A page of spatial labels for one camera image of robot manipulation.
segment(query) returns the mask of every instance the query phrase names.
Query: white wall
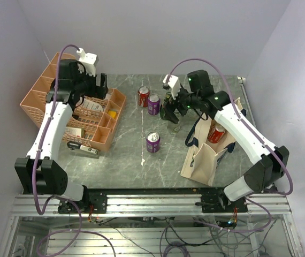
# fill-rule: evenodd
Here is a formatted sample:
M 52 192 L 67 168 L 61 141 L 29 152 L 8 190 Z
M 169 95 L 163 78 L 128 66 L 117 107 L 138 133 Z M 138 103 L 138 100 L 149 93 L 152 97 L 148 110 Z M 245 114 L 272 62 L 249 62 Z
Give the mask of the white wall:
M 0 1 L 0 242 L 14 196 L 22 187 L 14 170 L 37 128 L 19 107 L 47 59 L 15 0 Z
M 18 0 L 51 58 L 68 43 L 100 56 L 99 71 L 167 73 L 203 57 L 246 77 L 289 0 Z M 180 67 L 187 73 L 203 67 Z
M 288 197 L 305 247 L 305 1 L 292 0 L 247 78 L 257 127 L 289 151 Z M 281 188 L 288 189 L 287 179 Z

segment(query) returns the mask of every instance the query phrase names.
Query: red soda can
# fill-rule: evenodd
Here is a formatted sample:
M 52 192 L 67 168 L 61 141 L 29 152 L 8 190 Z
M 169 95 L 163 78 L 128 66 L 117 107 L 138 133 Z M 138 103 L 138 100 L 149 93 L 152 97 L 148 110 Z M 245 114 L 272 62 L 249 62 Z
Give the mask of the red soda can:
M 208 133 L 208 141 L 210 143 L 217 143 L 222 138 L 222 136 L 225 134 L 225 129 L 220 124 L 216 123 L 212 126 L 210 129 L 210 133 Z
M 148 98 L 150 95 L 150 91 L 147 87 L 141 86 L 138 89 L 138 105 L 141 107 L 148 107 Z

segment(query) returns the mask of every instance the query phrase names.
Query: marble table surface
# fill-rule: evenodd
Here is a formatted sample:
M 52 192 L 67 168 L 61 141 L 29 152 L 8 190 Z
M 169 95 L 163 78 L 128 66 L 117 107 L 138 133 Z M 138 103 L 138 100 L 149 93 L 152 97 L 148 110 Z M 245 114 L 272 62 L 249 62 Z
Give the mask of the marble table surface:
M 188 88 L 185 75 L 181 83 Z M 126 105 L 120 118 L 110 150 L 101 152 L 99 159 L 80 156 L 70 151 L 62 142 L 59 151 L 59 165 L 76 183 L 89 188 L 167 188 L 206 187 L 201 183 L 180 175 L 188 148 L 185 139 L 196 118 L 187 115 L 177 134 L 167 130 L 167 122 L 159 115 L 151 116 L 147 108 L 137 105 L 137 89 L 147 86 L 152 93 L 164 98 L 162 88 L 164 75 L 108 75 L 108 87 L 117 88 L 126 95 Z M 211 76 L 215 91 L 225 90 L 219 76 Z M 232 94 L 240 97 L 247 111 L 247 100 L 236 76 L 228 76 Z M 248 111 L 247 119 L 251 122 Z M 146 136 L 156 131 L 161 137 L 161 148 L 157 153 L 146 150 Z M 251 167 L 248 156 L 236 143 L 231 154 L 226 154 L 215 174 L 214 186 L 226 186 L 242 176 Z

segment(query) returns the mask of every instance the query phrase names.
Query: metal rail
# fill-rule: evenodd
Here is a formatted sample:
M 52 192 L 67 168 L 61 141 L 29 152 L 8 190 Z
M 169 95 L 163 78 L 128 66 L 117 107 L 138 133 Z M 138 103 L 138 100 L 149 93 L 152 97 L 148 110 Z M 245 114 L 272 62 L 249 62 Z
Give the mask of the metal rail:
M 201 201 L 198 194 L 170 194 L 170 195 L 107 195 L 108 206 L 105 214 L 95 214 L 97 217 L 159 217 L 159 216 L 213 216 L 212 213 L 203 213 L 201 206 L 195 203 Z M 41 207 L 48 198 L 39 197 Z M 272 215 L 291 214 L 287 198 L 279 194 L 254 194 L 249 197 L 267 208 Z M 78 214 L 59 214 L 57 208 L 59 200 L 49 202 L 44 217 L 78 217 Z M 248 212 L 240 215 L 265 215 L 266 212 L 259 206 L 247 202 Z M 38 217 L 32 195 L 19 195 L 14 201 L 11 215 L 19 217 Z M 215 213 L 227 215 L 232 213 Z

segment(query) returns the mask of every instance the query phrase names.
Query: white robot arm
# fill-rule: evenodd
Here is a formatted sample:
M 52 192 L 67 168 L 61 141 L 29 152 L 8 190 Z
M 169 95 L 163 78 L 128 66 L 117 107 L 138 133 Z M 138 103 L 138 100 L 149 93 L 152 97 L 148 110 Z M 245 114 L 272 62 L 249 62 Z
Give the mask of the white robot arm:
M 87 188 L 72 182 L 66 172 L 57 164 L 59 146 L 66 128 L 72 117 L 76 104 L 85 96 L 104 99 L 108 92 L 106 74 L 101 73 L 101 85 L 96 85 L 95 65 L 97 56 L 85 53 L 80 48 L 77 53 L 79 60 L 62 59 L 59 65 L 59 87 L 57 100 L 52 117 L 55 80 L 51 84 L 46 97 L 45 114 L 37 138 L 26 158 L 18 158 L 15 169 L 26 193 L 33 193 L 32 170 L 38 150 L 40 158 L 36 169 L 36 186 L 39 194 L 60 195 L 65 199 L 82 201 L 81 205 L 88 206 Z M 40 141 L 44 130 L 47 129 L 43 144 Z
M 171 88 L 172 97 L 164 101 L 160 114 L 163 119 L 177 123 L 175 109 L 178 109 L 182 115 L 186 114 L 188 109 L 200 109 L 234 136 L 253 166 L 242 177 L 224 188 L 227 199 L 236 201 L 253 192 L 261 192 L 282 177 L 284 171 L 265 146 L 268 145 L 284 165 L 287 164 L 289 156 L 287 148 L 276 147 L 253 127 L 241 112 L 238 113 L 238 117 L 228 94 L 224 91 L 214 92 L 206 71 L 191 72 L 187 76 L 192 93 L 181 86 L 178 77 L 171 76 L 168 87 Z M 261 143 L 254 134 L 262 138 L 264 143 Z

